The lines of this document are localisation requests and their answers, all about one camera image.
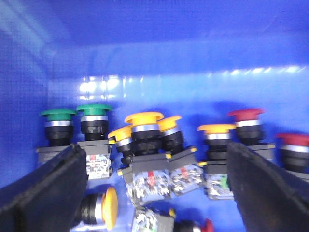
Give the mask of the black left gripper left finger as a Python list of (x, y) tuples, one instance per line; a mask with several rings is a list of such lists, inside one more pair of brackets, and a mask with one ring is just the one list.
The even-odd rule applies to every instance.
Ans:
[(41, 167), (1, 188), (0, 230), (68, 232), (86, 185), (86, 152), (71, 144)]

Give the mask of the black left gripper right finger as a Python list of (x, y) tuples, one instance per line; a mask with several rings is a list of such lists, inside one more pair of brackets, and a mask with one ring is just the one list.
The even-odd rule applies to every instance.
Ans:
[(227, 148), (227, 174), (248, 232), (307, 232), (309, 184), (241, 143)]

